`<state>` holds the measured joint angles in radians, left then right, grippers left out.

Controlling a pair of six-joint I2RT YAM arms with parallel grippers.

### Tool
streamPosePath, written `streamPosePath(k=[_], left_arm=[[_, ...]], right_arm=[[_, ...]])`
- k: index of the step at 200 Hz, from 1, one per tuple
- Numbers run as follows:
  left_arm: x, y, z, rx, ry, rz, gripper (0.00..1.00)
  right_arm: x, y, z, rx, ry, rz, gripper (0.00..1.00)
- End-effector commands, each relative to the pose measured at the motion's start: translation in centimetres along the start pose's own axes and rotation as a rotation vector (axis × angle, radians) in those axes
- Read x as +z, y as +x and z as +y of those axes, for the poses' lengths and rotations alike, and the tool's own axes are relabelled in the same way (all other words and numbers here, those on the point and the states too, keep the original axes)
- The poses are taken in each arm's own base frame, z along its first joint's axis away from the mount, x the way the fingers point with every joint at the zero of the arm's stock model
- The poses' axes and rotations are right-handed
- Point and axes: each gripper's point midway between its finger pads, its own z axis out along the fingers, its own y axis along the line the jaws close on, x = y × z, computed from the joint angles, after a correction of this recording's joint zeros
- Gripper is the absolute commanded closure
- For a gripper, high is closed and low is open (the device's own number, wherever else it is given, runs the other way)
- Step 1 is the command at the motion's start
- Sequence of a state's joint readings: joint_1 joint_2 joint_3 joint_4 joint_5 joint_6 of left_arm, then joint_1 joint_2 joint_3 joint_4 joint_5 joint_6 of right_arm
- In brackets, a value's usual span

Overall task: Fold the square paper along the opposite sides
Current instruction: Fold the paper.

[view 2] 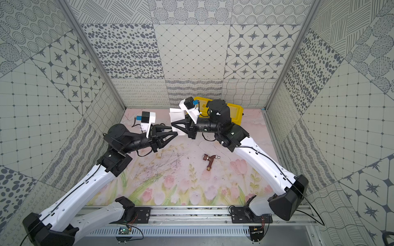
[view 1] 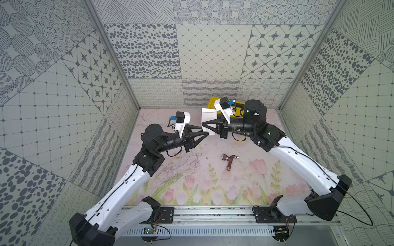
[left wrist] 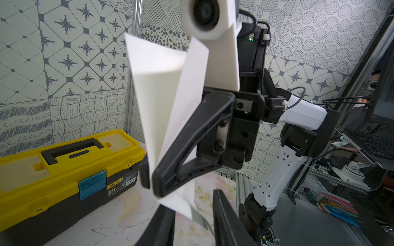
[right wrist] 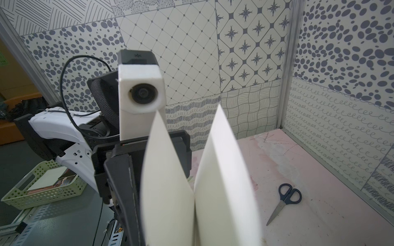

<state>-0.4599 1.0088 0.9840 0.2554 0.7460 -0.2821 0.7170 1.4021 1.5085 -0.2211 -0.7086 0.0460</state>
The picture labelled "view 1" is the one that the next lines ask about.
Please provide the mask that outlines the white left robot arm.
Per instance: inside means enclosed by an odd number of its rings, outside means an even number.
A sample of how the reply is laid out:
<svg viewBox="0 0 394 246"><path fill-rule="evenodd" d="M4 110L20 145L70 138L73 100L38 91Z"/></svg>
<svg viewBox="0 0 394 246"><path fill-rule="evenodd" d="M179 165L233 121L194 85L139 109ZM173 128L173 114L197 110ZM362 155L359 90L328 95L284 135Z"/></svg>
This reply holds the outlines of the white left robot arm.
<svg viewBox="0 0 394 246"><path fill-rule="evenodd" d="M163 152L195 148L209 135L202 127L186 124L183 134L167 133L159 124L151 124L141 135L141 150L123 178L86 213L76 213L69 221L72 243L78 246L112 246L131 228L159 219L161 205L148 196L134 208L121 214L123 206L164 162Z"/></svg>

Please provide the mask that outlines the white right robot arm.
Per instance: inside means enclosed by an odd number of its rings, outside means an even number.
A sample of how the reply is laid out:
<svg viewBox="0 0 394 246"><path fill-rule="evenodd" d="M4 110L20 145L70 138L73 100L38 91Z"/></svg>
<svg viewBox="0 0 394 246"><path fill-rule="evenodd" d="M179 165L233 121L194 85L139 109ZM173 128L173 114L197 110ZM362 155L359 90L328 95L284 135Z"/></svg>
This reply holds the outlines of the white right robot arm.
<svg viewBox="0 0 394 246"><path fill-rule="evenodd" d="M239 115L235 115L236 102L220 98L214 108L203 108L201 124L211 135L226 139L228 133L244 135L267 153L286 163L310 186L304 195L277 196L270 205L272 214L291 216L314 214L330 221L347 194L352 180L346 175L337 175L318 164L300 150L277 126L266 121L267 107L259 100L250 99Z"/></svg>

